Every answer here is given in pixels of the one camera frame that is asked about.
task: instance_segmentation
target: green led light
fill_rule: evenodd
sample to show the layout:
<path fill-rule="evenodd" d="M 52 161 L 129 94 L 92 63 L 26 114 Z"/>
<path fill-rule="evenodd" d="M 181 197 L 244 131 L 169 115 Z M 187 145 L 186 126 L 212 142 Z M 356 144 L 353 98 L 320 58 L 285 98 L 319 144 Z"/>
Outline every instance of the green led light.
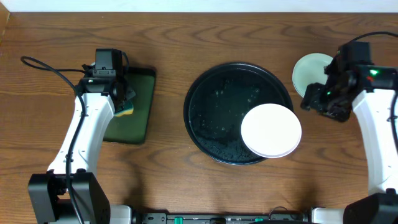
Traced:
<path fill-rule="evenodd" d="M 379 73 L 378 70 L 370 70 L 371 75 L 377 75 Z"/>

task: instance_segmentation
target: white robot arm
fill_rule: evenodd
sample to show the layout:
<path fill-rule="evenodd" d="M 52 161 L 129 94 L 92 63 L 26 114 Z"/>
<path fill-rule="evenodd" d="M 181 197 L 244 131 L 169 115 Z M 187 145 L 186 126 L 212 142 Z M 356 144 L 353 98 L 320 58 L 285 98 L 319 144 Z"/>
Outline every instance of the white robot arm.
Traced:
<path fill-rule="evenodd" d="M 374 66 L 367 42 L 342 45 L 325 68 L 325 85 L 307 87 L 301 107 L 344 122 L 354 111 L 363 135 L 369 196 L 344 209 L 315 208 L 311 221 L 324 224 L 398 222 L 398 150 L 395 104 L 397 69 Z"/>
<path fill-rule="evenodd" d="M 100 154 L 102 140 L 109 122 L 114 116 L 114 106 L 111 96 L 101 93 L 84 93 L 83 101 L 86 106 L 86 118 L 80 129 L 76 143 L 73 147 L 71 173 L 79 169 L 92 172 L 96 176 L 98 155 Z M 55 160 L 50 164 L 48 171 L 54 174 L 65 174 L 66 155 L 76 131 L 81 116 L 81 103 L 76 97 L 75 112 L 61 150 Z"/>
<path fill-rule="evenodd" d="M 374 90 L 371 93 L 364 90 L 353 101 L 368 162 L 369 195 L 398 189 L 398 152 L 390 116 L 394 94 L 394 90 Z M 344 212 L 344 208 L 315 208 L 312 222 L 343 224 Z"/>

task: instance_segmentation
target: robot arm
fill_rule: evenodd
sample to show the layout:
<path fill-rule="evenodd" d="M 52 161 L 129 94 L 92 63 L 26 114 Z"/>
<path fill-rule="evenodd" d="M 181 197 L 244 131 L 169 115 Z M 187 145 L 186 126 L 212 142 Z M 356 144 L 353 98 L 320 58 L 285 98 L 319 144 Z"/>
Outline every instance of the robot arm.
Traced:
<path fill-rule="evenodd" d="M 307 87 L 301 107 L 344 122 L 354 111 L 361 127 L 369 172 L 369 196 L 345 209 L 316 208 L 312 221 L 324 224 L 394 223 L 398 218 L 398 151 L 391 107 L 398 90 L 396 68 L 377 67 L 369 44 L 351 41 L 325 68 L 325 85 Z"/>
<path fill-rule="evenodd" d="M 28 191 L 38 223 L 77 223 L 73 209 L 90 223 L 131 223 L 132 210 L 125 205 L 111 206 L 96 180 L 96 165 L 106 128 L 115 115 L 123 112 L 134 91 L 124 79 L 122 52 L 97 49 L 95 66 L 84 65 L 85 76 L 76 89 L 86 107 L 86 114 L 72 148 L 70 178 L 76 207 L 70 199 L 59 199 L 67 191 L 66 162 L 72 137 L 80 122 L 82 107 L 78 97 L 69 130 L 47 173 L 33 174 Z"/>
<path fill-rule="evenodd" d="M 114 106 L 111 96 L 103 96 L 101 93 L 84 93 L 83 101 L 86 106 L 86 118 L 80 129 L 80 133 L 73 147 L 71 173 L 78 170 L 92 172 L 96 175 L 97 160 L 100 154 L 102 140 L 106 127 L 114 116 Z M 55 160 L 50 164 L 48 171 L 54 174 L 65 174 L 65 156 L 72 137 L 76 131 L 81 116 L 81 104 L 76 97 L 75 112 L 69 130 L 62 144 L 61 150 Z"/>
<path fill-rule="evenodd" d="M 390 121 L 394 94 L 394 90 L 363 90 L 353 101 L 368 161 L 369 195 L 398 190 L 398 153 Z"/>

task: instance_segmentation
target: white wall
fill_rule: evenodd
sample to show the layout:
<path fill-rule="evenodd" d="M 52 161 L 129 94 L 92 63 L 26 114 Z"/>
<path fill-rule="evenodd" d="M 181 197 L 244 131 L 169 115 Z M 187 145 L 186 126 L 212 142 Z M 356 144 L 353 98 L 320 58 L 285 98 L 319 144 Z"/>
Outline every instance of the white wall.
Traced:
<path fill-rule="evenodd" d="M 398 0 L 0 0 L 10 12 L 398 12 Z"/>

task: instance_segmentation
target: white saucer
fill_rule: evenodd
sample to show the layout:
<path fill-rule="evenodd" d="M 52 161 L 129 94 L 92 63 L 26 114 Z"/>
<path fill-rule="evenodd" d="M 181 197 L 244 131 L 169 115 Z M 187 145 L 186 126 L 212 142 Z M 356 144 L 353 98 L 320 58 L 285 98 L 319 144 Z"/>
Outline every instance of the white saucer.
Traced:
<path fill-rule="evenodd" d="M 324 74 L 325 66 L 333 58 L 321 53 L 312 53 L 302 57 L 293 69 L 293 85 L 297 93 L 304 97 L 307 86 L 312 83 L 325 84 L 328 76 Z"/>

